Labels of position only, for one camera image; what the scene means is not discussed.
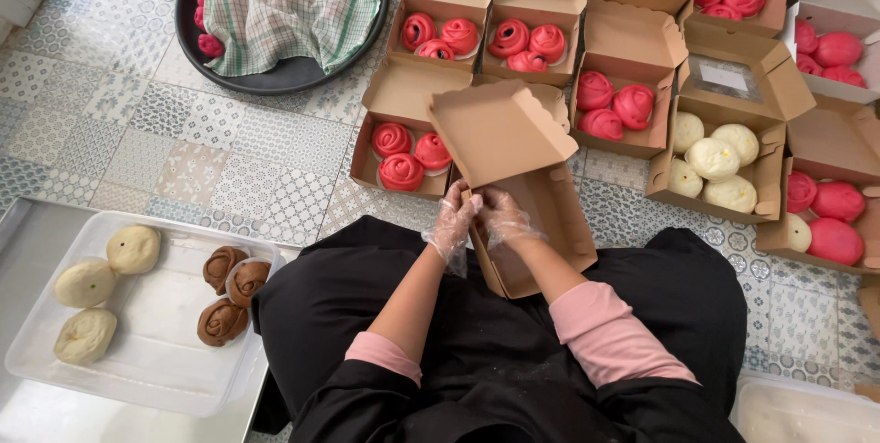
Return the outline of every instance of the green striped towel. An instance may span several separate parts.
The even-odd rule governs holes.
[[[205,28],[226,48],[208,66],[240,77],[311,56],[330,73],[366,40],[379,7],[380,0],[205,0]]]

